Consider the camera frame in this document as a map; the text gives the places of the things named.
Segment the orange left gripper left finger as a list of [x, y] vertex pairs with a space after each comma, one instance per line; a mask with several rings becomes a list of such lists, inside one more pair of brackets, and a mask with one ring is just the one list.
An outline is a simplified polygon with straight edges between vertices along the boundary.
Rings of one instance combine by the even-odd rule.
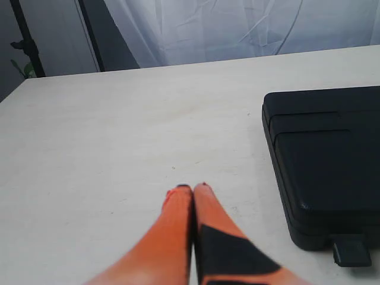
[[119, 261], [87, 284], [188, 284], [192, 247], [192, 189], [166, 194], [148, 232]]

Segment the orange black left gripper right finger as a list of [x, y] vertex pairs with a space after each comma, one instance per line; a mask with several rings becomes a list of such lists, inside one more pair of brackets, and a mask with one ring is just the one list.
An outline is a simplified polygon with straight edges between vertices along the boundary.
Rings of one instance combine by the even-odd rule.
[[207, 183], [194, 188], [199, 284], [308, 284], [259, 250], [237, 227]]

